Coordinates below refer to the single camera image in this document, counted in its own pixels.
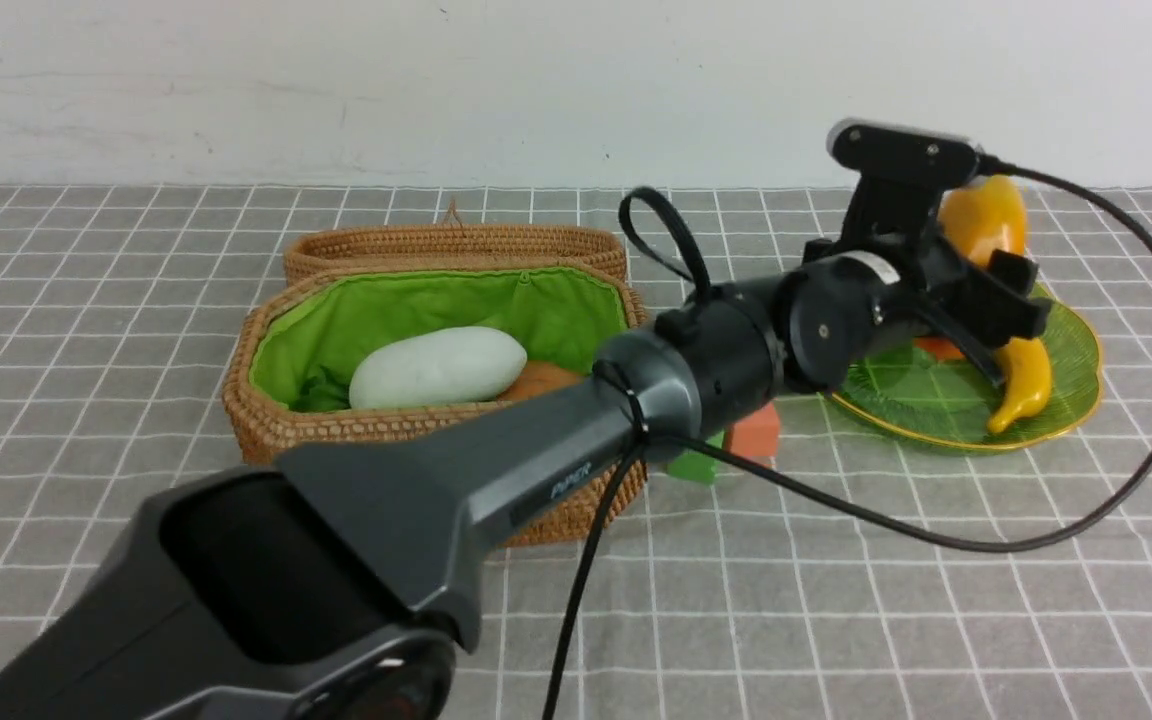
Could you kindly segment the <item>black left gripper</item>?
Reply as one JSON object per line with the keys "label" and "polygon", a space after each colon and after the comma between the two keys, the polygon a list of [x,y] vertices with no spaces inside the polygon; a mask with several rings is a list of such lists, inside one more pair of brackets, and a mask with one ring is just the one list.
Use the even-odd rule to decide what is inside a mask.
{"label": "black left gripper", "polygon": [[776,290],[786,381],[835,392],[852,364],[915,338],[945,340],[987,379],[1005,382],[996,351],[1037,340],[1052,309],[1037,265],[996,251],[979,266],[938,220],[945,188],[861,176],[836,240],[814,240]]}

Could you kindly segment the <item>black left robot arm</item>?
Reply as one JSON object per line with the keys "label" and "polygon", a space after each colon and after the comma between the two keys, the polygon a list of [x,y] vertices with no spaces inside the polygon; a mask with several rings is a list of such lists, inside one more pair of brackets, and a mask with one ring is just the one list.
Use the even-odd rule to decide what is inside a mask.
{"label": "black left robot arm", "polygon": [[973,260],[946,179],[864,176],[799,268],[717,285],[679,211],[684,306],[602,346],[589,378],[389,444],[306,444],[147,498],[88,588],[0,670],[0,719],[434,719],[479,642],[488,553],[607,468],[704,445],[863,357],[950,340],[992,382],[1041,336],[1024,252]]}

